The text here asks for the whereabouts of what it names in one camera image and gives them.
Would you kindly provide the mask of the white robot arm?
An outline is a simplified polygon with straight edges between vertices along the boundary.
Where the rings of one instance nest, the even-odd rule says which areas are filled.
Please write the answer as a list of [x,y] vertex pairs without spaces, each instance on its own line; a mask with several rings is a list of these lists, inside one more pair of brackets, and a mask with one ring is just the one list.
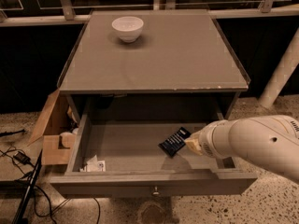
[[299,183],[299,122],[273,115],[214,121],[185,140],[200,156],[241,158]]

